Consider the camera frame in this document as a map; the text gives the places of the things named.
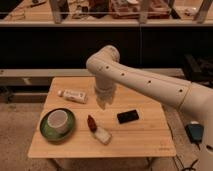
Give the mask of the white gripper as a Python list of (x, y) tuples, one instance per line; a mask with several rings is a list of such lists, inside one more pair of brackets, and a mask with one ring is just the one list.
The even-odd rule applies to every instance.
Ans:
[(111, 105), (113, 103), (115, 91), (115, 85), (111, 87), (95, 87), (96, 102), (102, 110), (106, 108), (107, 104)]

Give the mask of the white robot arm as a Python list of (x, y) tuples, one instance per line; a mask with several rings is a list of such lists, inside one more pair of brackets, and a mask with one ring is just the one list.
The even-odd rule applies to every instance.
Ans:
[(204, 126), (197, 171), (213, 169), (213, 89), (197, 83), (127, 67), (119, 63), (119, 51), (104, 46), (86, 61), (95, 76), (97, 100), (113, 99), (119, 83), (163, 104), (194, 116)]

